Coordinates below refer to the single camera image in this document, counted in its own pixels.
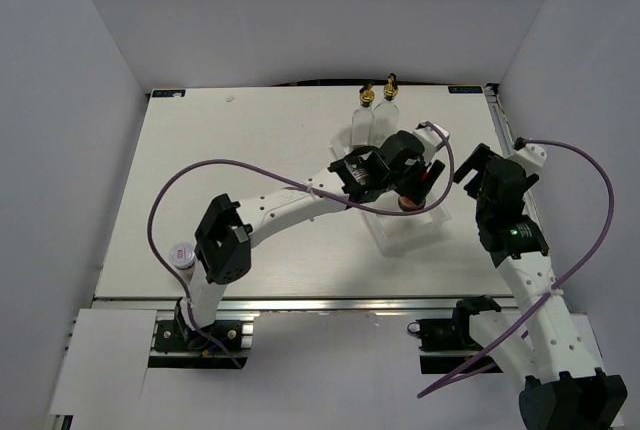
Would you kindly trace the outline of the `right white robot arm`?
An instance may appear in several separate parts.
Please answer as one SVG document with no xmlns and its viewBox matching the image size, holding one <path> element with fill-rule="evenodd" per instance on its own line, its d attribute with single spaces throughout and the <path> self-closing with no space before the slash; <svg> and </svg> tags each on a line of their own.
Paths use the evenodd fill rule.
<svg viewBox="0 0 640 430">
<path fill-rule="evenodd" d="M 458 302 L 451 324 L 461 347 L 480 345 L 510 376 L 528 429 L 609 429 L 628 391 L 607 374 L 573 324 L 540 227 L 524 212 L 525 193 L 538 181 L 543 148 L 520 143 L 509 157 L 479 144 L 454 180 L 475 200 L 479 240 L 510 288 L 528 336 L 506 332 L 508 320 L 488 297 Z"/>
</svg>

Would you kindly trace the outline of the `glass cruet dark powder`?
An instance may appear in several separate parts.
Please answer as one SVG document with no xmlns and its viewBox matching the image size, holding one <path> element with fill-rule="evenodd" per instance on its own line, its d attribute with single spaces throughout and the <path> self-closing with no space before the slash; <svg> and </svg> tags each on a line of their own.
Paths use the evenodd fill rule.
<svg viewBox="0 0 640 430">
<path fill-rule="evenodd" d="M 353 112 L 351 121 L 351 149 L 366 146 L 369 143 L 371 125 L 373 122 L 372 104 L 375 93 L 372 82 L 366 83 L 359 90 L 359 107 Z"/>
</svg>

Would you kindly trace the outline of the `red lid sauce jar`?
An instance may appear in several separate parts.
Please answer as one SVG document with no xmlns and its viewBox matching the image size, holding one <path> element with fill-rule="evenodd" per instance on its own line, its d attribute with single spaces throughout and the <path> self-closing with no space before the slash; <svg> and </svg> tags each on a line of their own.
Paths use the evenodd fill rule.
<svg viewBox="0 0 640 430">
<path fill-rule="evenodd" d="M 426 196 L 431 190 L 428 172 L 423 171 L 408 177 L 397 189 L 398 205 L 402 211 L 413 211 L 425 206 Z"/>
</svg>

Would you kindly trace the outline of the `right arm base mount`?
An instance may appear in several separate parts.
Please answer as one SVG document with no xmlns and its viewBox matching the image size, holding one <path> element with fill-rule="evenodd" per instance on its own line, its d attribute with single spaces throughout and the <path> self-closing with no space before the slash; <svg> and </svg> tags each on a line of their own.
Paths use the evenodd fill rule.
<svg viewBox="0 0 640 430">
<path fill-rule="evenodd" d="M 501 311 L 492 297 L 468 297 L 457 301 L 450 317 L 419 319 L 408 324 L 407 332 L 420 341 L 421 373 L 446 374 L 480 351 L 482 346 L 469 334 L 470 318 L 488 311 Z"/>
</svg>

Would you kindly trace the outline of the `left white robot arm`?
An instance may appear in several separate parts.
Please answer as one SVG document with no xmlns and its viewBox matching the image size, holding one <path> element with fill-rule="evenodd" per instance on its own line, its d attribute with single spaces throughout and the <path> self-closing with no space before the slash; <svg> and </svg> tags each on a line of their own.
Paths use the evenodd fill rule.
<svg viewBox="0 0 640 430">
<path fill-rule="evenodd" d="M 215 197 L 195 231 L 196 269 L 188 296 L 175 309 L 177 337 L 189 349 L 222 337 L 215 320 L 226 287 L 249 272 L 252 249 L 267 238 L 349 208 L 387 215 L 375 203 L 389 193 L 422 211 L 445 169 L 435 155 L 448 140 L 447 131 L 425 123 L 413 132 L 392 134 L 378 147 L 352 151 L 305 184 L 240 201 L 226 194 Z"/>
</svg>

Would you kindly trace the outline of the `clear glass cruet bottle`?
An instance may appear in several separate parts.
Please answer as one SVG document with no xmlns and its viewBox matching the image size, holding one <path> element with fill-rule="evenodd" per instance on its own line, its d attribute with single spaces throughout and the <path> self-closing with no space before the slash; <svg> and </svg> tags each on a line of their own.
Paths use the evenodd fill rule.
<svg viewBox="0 0 640 430">
<path fill-rule="evenodd" d="M 395 73 L 390 73 L 383 88 L 383 100 L 373 110 L 373 125 L 370 143 L 380 147 L 397 128 L 399 108 L 395 103 L 398 94 L 398 82 Z"/>
</svg>

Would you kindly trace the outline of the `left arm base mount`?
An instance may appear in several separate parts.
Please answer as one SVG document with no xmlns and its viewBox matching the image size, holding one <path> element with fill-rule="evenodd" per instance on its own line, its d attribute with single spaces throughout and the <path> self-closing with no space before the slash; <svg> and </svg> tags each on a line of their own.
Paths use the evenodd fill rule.
<svg viewBox="0 0 640 430">
<path fill-rule="evenodd" d="M 148 367 L 160 369 L 240 370 L 248 360 L 256 314 L 223 312 L 198 333 L 170 312 L 159 312 Z"/>
</svg>

